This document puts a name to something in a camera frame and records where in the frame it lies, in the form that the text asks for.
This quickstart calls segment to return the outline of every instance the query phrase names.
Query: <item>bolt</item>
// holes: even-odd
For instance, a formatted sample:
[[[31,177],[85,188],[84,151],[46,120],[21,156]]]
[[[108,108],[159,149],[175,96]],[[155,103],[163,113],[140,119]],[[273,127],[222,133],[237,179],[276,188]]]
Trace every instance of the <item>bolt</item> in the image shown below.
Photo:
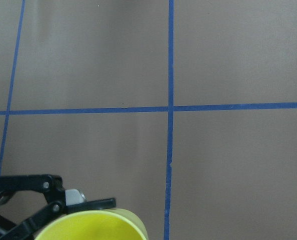
[[[59,210],[60,210],[60,206],[57,205],[57,204],[55,204],[55,205],[53,206],[53,208],[52,208],[52,211],[53,211],[54,213],[57,213]]]
[[[47,181],[43,183],[44,189],[49,189],[49,187],[50,187],[50,184]]]

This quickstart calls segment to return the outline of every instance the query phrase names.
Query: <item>yellow cup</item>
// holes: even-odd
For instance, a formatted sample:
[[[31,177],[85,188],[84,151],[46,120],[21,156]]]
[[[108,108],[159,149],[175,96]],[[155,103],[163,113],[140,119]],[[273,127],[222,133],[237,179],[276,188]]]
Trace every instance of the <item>yellow cup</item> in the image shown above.
[[[35,240],[149,240],[133,212],[105,209],[76,212],[52,222]]]

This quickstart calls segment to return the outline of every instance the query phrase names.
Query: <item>gray floor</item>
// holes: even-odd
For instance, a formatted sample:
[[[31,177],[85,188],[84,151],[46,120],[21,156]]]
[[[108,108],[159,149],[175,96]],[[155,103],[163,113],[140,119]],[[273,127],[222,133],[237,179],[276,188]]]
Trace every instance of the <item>gray floor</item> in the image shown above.
[[[0,111],[21,4],[0,0]],[[168,17],[166,0],[27,0],[10,110],[167,107]],[[175,1],[176,106],[283,102],[297,102],[297,1]],[[297,109],[175,112],[173,131],[169,239],[297,239]],[[59,174],[164,238],[166,111],[11,114],[6,136],[2,175]],[[0,213],[44,204],[23,192]]]

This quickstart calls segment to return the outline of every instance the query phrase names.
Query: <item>screw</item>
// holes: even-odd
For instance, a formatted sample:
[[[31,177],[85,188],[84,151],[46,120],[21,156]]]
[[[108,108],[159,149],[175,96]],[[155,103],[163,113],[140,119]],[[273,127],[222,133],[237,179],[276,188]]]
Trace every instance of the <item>screw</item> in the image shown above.
[[[52,211],[53,211],[54,213],[57,213],[59,210],[60,210],[60,206],[57,205],[57,204],[55,204],[55,205],[53,206],[53,208],[52,208]]]
[[[48,189],[50,187],[50,184],[46,181],[43,183],[43,188]]]

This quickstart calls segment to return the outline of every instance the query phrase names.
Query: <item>yellow bowl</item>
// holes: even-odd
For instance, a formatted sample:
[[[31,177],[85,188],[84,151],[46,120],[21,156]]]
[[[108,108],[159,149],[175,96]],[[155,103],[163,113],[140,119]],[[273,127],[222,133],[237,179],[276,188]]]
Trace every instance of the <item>yellow bowl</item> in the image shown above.
[[[35,240],[149,240],[143,222],[121,209],[76,212],[49,224]]]

